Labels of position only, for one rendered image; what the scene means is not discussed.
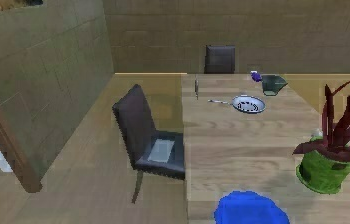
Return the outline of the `dark grey dining chair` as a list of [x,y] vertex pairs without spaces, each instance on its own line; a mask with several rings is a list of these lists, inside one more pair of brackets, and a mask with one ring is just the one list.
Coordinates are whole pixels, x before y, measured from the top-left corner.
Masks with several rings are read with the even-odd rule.
[[144,173],[184,180],[184,140],[180,132],[156,128],[143,89],[135,84],[112,106],[126,147],[131,167],[137,171],[134,193],[136,203]]
[[205,74],[233,74],[235,72],[235,47],[233,45],[206,46]]

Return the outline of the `light wooden dining table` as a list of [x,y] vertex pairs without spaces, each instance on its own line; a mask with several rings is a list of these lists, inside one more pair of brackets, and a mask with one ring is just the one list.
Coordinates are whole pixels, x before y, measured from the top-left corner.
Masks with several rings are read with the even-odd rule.
[[[350,224],[350,175],[335,195],[314,193],[297,179],[295,147],[321,126],[324,88],[350,81],[350,74],[288,74],[276,96],[265,96],[247,74],[195,75],[182,79],[188,224],[215,224],[221,197],[252,190],[273,199],[291,224]],[[250,95],[263,100],[262,113],[239,112],[231,101]],[[343,112],[350,84],[335,98]]]

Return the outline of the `dark green bowl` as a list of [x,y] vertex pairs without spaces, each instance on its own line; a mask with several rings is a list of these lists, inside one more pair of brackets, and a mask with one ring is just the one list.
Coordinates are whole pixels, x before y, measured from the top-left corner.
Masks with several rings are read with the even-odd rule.
[[262,90],[265,96],[276,96],[288,82],[279,75],[264,75],[262,77]]

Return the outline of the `blue round object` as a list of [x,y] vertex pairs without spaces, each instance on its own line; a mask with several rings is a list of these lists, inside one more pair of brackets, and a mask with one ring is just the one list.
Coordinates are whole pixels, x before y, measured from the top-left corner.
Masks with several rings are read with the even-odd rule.
[[290,224],[273,200],[254,191],[232,191],[219,200],[213,215],[216,224]]

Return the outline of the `red plant in green pot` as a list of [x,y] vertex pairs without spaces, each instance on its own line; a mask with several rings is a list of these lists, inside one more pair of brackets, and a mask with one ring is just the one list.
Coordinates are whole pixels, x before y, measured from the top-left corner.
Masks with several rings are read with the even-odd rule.
[[334,121],[334,96],[350,81],[334,91],[325,85],[325,103],[321,115],[321,136],[300,143],[293,155],[301,154],[296,176],[310,190],[320,194],[336,194],[350,174],[350,95],[342,117]]

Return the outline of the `brown wooden door frame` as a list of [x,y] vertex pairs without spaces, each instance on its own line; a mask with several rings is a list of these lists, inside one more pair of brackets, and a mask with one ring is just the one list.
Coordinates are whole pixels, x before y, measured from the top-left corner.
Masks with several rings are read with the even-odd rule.
[[0,152],[9,163],[24,190],[36,193],[42,189],[41,180],[33,170],[28,158],[19,146],[16,137],[6,123],[5,116],[0,109]]

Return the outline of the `framed wall picture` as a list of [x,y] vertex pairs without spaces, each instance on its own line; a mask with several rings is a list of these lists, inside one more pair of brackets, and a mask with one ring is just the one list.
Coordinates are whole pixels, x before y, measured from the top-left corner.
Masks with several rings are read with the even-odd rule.
[[0,11],[42,5],[43,0],[0,0]]

